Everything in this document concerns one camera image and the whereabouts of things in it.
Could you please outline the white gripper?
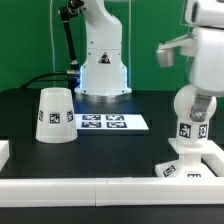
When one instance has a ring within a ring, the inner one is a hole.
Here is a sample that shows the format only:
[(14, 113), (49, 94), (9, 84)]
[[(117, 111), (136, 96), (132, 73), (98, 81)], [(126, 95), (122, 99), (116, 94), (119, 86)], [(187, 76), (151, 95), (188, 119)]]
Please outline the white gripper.
[(200, 94), (195, 95), (190, 118), (204, 122), (212, 97), (224, 96), (224, 31), (212, 28), (194, 28), (197, 42), (190, 83)]

